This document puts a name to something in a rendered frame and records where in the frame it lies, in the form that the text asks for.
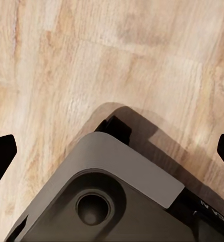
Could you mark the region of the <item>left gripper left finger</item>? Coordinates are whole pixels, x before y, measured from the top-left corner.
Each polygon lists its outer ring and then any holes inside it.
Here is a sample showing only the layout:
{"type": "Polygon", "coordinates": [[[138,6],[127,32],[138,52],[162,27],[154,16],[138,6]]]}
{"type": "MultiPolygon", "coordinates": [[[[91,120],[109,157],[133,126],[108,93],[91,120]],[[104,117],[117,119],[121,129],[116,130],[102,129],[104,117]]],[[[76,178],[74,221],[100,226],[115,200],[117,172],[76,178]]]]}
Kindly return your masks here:
{"type": "Polygon", "coordinates": [[[0,137],[0,180],[17,154],[17,145],[12,134],[0,137]]]}

